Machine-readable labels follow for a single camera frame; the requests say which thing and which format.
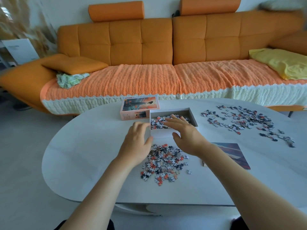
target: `pile of puzzle pieces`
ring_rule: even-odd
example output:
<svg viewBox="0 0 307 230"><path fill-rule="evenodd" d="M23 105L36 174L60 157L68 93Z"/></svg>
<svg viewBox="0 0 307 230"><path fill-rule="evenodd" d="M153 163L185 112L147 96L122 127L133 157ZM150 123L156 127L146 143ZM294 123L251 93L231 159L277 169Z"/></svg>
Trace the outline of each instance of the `pile of puzzle pieces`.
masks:
<svg viewBox="0 0 307 230"><path fill-rule="evenodd" d="M174 182L178 178L178 174L187 166L188 163L182 163L184 159L189 159L188 155L182 155L183 151L173 146L157 146L154 144L148 154L148 162L143 165L141 178L147 181L151 175L156 174L155 182L160 186L164 180Z"/></svg>
<svg viewBox="0 0 307 230"><path fill-rule="evenodd" d="M283 139L289 147L294 148L294 141L291 137L288 136L282 136L282 134L285 134L283 131L278 130L278 133L273 131L274 123L270 118L267 116L264 116L263 114L258 114L257 111L251 111L246 108L242 108L241 106L235 107L235 106L229 106L226 107L224 105L217 106L220 110L225 110L227 112L222 112L225 117L219 116L215 111L206 110L205 112L202 112L201 115L204 117L208 117L208 122L212 124L215 127L221 126L221 127L227 127L229 128L229 131L235 131L238 135L241 135L241 130L244 130L246 128L251 129L253 126L262 124L262 127L257 127L258 130L266 131L267 134L260 133L259 135L263 137L268 137L272 139L273 141L278 141L276 139L276 136L280 139ZM231 112L229 114L229 110L227 108L230 108L232 110L237 110L239 114L236 114L234 112ZM221 118L222 120L226 120L226 117L232 117L234 120L238 121L231 121L233 124L224 124L216 120L216 118Z"/></svg>
<svg viewBox="0 0 307 230"><path fill-rule="evenodd" d="M170 128L168 126L165 126L164 125L164 122L166 122L165 118L170 118L171 116L166 116L166 117L160 117L158 116L157 118L155 119L151 119L150 120L150 128L153 130L153 129L164 129L164 128ZM191 123L191 120L190 118L188 117L184 117L185 120L187 120L189 123Z"/></svg>

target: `open white box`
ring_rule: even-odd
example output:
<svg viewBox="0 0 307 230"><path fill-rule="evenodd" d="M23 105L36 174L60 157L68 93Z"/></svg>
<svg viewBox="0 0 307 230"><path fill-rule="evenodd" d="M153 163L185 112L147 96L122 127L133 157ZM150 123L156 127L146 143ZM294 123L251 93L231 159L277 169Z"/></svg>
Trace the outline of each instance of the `open white box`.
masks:
<svg viewBox="0 0 307 230"><path fill-rule="evenodd" d="M149 119L160 117L169 116L171 114L174 115L182 115L184 117L189 117L191 120L191 124L198 129L198 124L193 116L193 113L190 108L178 108L178 109L163 109L163 110L150 110L149 113ZM154 139L158 138L170 138L173 137L172 133L176 132L178 135L180 133L172 128L166 128L166 129L151 129L150 126L150 135L154 137Z"/></svg>

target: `white oval table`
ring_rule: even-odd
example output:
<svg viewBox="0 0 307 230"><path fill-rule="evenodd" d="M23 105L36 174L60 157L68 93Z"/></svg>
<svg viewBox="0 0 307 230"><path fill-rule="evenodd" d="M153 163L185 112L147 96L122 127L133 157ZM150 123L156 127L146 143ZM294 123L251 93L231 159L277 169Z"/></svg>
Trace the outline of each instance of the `white oval table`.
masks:
<svg viewBox="0 0 307 230"><path fill-rule="evenodd" d="M275 129L294 138L296 148L283 141L273 142L261 137L255 126L241 135L224 127L214 127L201 112L220 112L217 105L242 106L257 110L272 119ZM249 172L290 201L296 207L307 206L307 139L305 126L269 108L234 99L161 100L161 109L190 107L199 131L211 142L238 143L251 170ZM121 143L134 122L122 121L120 102L102 105L86 111L67 123L51 140L43 157L45 182L59 196L82 201L116 157ZM230 123L231 118L223 121ZM175 145L173 139L155 139L154 143ZM186 169L176 182L158 186L154 177L147 182L140 178L142 164L129 174L117 198L118 204L182 204L233 206L231 198L200 159L190 156Z"/></svg>

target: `person's right arm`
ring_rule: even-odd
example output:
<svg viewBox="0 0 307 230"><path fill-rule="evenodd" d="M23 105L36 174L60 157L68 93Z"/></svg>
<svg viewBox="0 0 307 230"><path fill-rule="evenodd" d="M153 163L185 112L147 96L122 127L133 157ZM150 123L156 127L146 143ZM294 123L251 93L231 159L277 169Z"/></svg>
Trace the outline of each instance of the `person's right arm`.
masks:
<svg viewBox="0 0 307 230"><path fill-rule="evenodd" d="M208 142L184 118L164 122L177 146L202 159L228 192L250 230L307 229L307 216L234 162L219 147Z"/></svg>

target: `person's left arm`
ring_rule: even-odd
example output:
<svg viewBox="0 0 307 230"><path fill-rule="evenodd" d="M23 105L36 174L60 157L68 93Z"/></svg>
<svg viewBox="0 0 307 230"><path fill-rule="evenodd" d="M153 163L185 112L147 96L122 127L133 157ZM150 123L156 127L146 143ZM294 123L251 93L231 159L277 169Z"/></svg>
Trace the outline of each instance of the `person's left arm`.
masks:
<svg viewBox="0 0 307 230"><path fill-rule="evenodd" d="M115 201L130 171L148 155L153 138L144 140L149 123L134 122L119 150L94 188L60 230L107 229Z"/></svg>

